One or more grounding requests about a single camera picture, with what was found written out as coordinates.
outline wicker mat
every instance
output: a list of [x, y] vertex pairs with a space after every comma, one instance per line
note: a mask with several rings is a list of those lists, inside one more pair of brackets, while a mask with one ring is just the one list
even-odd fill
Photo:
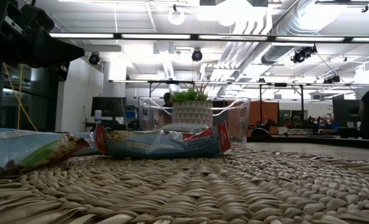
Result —
[[369, 223], [369, 162], [250, 149], [74, 157], [0, 179], [0, 223]]

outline patterned pot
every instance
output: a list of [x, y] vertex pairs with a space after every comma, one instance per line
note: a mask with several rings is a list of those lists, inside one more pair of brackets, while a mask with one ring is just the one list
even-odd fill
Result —
[[173, 103], [172, 123], [204, 124], [213, 126], [213, 103], [184, 101]]

